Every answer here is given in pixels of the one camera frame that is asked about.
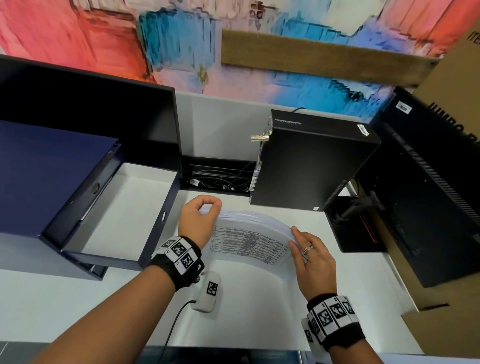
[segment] abstract painting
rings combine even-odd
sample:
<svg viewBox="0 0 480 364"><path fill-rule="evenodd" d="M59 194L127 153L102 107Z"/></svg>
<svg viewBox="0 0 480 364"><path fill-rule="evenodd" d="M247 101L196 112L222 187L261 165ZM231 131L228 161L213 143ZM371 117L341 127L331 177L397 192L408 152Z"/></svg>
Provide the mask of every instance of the abstract painting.
<svg viewBox="0 0 480 364"><path fill-rule="evenodd" d="M225 66L222 28L442 57L480 0L0 0L0 52L368 122L385 85Z"/></svg>

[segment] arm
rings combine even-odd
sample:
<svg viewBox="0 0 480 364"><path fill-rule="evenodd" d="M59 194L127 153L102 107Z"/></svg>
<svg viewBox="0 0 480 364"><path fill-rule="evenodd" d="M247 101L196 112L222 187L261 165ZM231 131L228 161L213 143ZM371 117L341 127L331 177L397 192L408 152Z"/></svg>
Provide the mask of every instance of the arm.
<svg viewBox="0 0 480 364"><path fill-rule="evenodd" d="M292 227L292 233L301 249L313 246L307 252L308 261L305 262L298 246L294 242L288 242L302 294L308 302L318 300L320 295L336 295L336 262L325 244L320 238L307 232L300 232L295 226ZM332 346L328 353L334 364L383 363L366 340L357 341L348 348Z"/></svg>
<svg viewBox="0 0 480 364"><path fill-rule="evenodd" d="M198 211L203 204L213 204L206 215ZM203 249L221 206L216 197L194 198L182 208L178 234ZM60 335L33 363L133 363L174 293L170 276L149 266Z"/></svg>

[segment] open drawer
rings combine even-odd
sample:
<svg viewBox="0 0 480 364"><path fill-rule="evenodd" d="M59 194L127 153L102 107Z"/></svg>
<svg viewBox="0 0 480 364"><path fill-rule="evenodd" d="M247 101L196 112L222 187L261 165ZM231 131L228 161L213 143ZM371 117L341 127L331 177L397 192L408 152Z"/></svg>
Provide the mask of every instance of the open drawer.
<svg viewBox="0 0 480 364"><path fill-rule="evenodd" d="M143 270L179 188L175 171L123 163L62 253L82 263Z"/></svg>

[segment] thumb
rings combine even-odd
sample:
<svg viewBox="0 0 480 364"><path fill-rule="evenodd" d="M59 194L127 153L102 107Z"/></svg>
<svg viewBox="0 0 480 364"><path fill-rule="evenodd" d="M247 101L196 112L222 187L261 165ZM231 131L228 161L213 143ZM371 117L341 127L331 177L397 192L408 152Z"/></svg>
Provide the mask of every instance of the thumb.
<svg viewBox="0 0 480 364"><path fill-rule="evenodd" d="M305 270L305 262L303 261L303 256L300 253L298 246L290 240L288 242L288 247L292 253L293 263L295 263L295 269L297 274Z"/></svg>
<svg viewBox="0 0 480 364"><path fill-rule="evenodd" d="M215 202L212 207L210 207L210 211L206 214L206 216L212 223L215 223L218 214L220 214L221 208L222 203L220 201Z"/></svg>

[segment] wristband with fiducial markers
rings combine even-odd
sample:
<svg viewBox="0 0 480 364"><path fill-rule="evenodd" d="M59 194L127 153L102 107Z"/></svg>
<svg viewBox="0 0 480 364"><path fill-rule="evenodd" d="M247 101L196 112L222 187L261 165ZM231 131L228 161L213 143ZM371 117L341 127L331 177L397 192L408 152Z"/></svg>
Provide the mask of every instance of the wristband with fiducial markers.
<svg viewBox="0 0 480 364"><path fill-rule="evenodd" d="M192 239L172 236L154 251L147 266L162 268L175 284L175 291L178 291L198 281L200 272L205 268L201 256L202 251Z"/></svg>
<svg viewBox="0 0 480 364"><path fill-rule="evenodd" d="M365 339L359 319L345 296L321 294L307 304L308 326L325 350L332 346L349 348Z"/></svg>

